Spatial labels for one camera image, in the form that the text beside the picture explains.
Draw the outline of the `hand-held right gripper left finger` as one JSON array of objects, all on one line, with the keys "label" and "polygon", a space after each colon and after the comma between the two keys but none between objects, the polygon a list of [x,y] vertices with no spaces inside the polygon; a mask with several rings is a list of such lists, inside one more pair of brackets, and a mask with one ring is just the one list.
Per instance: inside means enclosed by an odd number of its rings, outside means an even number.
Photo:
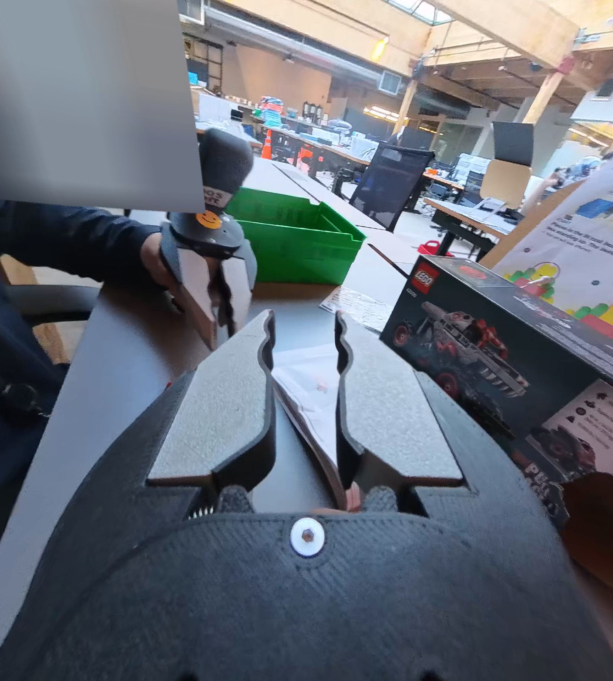
[{"label": "hand-held right gripper left finger", "polygon": [[268,476],[277,456],[275,332],[265,310],[191,373],[149,484],[256,487]]}]

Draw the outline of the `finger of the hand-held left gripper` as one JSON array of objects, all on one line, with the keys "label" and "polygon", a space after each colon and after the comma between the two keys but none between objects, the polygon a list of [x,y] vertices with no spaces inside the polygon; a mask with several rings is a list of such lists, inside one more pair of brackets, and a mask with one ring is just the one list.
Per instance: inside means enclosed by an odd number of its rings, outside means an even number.
[{"label": "finger of the hand-held left gripper", "polygon": [[216,262],[210,262],[189,249],[178,249],[178,260],[184,309],[191,315],[202,341],[210,351],[214,351],[217,348],[218,319],[210,287],[216,273]]},{"label": "finger of the hand-held left gripper", "polygon": [[222,260],[218,267],[218,322],[231,338],[240,331],[247,319],[252,300],[246,264],[243,259]]}]

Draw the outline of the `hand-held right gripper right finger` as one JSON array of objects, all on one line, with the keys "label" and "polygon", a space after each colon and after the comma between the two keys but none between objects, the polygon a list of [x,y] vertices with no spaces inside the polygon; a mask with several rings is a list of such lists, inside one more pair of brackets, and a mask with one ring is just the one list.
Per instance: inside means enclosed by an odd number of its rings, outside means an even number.
[{"label": "hand-held right gripper right finger", "polygon": [[464,475],[411,366],[343,311],[336,312],[336,349],[343,488],[461,486]]}]

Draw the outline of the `lego instruction booklet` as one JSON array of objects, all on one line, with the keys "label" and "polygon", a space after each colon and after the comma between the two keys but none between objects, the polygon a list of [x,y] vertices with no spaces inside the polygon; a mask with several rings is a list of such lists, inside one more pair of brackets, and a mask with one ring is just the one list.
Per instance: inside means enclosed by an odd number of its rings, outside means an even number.
[{"label": "lego instruction booklet", "polygon": [[272,377],[278,400],[311,448],[336,507],[346,510],[346,492],[337,463],[337,361],[334,343],[279,351],[273,354]]}]

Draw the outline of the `person's left forearm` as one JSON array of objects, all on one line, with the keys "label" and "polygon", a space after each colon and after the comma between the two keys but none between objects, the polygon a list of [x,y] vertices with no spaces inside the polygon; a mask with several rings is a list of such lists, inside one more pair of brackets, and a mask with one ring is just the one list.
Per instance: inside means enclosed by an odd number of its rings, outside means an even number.
[{"label": "person's left forearm", "polygon": [[154,283],[141,259],[154,234],[153,226],[96,208],[0,200],[0,256],[98,282]]}]

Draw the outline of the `lego box with monster truck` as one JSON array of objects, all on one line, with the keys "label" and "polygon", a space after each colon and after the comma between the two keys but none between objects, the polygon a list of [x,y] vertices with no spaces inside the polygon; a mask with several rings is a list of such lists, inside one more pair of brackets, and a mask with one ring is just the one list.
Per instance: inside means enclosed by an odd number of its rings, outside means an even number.
[{"label": "lego box with monster truck", "polygon": [[557,521],[561,486],[613,477],[613,337],[470,260],[420,255],[380,339],[464,409]]}]

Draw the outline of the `poster with lego bricks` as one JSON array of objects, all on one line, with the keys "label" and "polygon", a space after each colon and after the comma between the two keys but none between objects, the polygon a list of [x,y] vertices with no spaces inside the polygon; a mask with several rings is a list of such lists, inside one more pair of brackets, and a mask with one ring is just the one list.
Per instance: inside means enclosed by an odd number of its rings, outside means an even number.
[{"label": "poster with lego bricks", "polygon": [[613,339],[613,158],[541,203],[481,264]]}]

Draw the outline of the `person's left hand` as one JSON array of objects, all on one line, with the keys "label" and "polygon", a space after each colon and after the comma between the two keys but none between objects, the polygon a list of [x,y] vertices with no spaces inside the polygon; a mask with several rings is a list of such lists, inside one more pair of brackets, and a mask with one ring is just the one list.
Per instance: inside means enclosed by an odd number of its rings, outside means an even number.
[{"label": "person's left hand", "polygon": [[184,312],[180,285],[162,258],[161,241],[160,232],[150,234],[140,248],[140,259],[155,284],[169,293],[174,307],[179,312]]}]

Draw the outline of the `green plastic bin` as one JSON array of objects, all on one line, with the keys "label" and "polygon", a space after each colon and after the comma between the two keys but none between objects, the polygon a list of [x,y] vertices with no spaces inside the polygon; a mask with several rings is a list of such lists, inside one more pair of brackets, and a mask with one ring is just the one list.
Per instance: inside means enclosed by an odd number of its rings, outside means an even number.
[{"label": "green plastic bin", "polygon": [[242,187],[226,211],[243,228],[258,283],[342,285],[366,236],[326,203]]}]

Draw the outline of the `clear plastic bag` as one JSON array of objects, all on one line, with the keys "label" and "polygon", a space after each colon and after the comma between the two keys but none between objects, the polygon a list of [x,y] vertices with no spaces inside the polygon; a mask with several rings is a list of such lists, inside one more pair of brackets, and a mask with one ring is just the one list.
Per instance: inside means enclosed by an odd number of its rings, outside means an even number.
[{"label": "clear plastic bag", "polygon": [[380,335],[394,306],[340,285],[321,301],[319,309],[331,314],[336,314],[337,311],[345,312],[354,321]]}]

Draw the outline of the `black mesh office chair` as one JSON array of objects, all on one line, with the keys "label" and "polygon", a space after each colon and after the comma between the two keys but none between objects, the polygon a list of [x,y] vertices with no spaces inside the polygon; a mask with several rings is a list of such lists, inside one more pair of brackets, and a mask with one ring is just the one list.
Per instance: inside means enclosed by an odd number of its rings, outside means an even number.
[{"label": "black mesh office chair", "polygon": [[434,158],[432,150],[380,142],[350,205],[393,232],[406,202]]}]

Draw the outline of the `wooden desk with black legs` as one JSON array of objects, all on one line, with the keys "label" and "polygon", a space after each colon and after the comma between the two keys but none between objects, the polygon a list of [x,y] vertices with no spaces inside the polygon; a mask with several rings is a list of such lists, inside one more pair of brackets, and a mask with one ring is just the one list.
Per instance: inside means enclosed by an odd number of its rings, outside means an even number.
[{"label": "wooden desk with black legs", "polygon": [[434,226],[445,231],[436,251],[438,257],[447,257],[453,242],[463,240],[472,246],[476,260],[481,261],[496,246],[495,242],[484,235],[500,241],[511,234],[517,226],[517,223],[512,223],[501,215],[456,205],[449,201],[424,198],[423,202],[435,209],[431,216]]}]

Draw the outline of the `brown cardboard piece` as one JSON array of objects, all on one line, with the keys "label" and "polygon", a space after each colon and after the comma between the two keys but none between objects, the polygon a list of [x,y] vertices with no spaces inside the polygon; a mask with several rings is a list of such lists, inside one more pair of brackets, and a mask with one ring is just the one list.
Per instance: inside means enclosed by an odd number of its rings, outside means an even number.
[{"label": "brown cardboard piece", "polygon": [[593,472],[561,485],[560,536],[572,559],[613,589],[613,476]]}]

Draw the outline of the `black panel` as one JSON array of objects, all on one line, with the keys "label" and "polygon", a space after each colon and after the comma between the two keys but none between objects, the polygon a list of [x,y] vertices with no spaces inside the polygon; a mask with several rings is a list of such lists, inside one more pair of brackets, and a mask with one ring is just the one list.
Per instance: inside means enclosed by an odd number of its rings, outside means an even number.
[{"label": "black panel", "polygon": [[534,153],[534,125],[494,121],[491,124],[494,160],[531,167]]}]

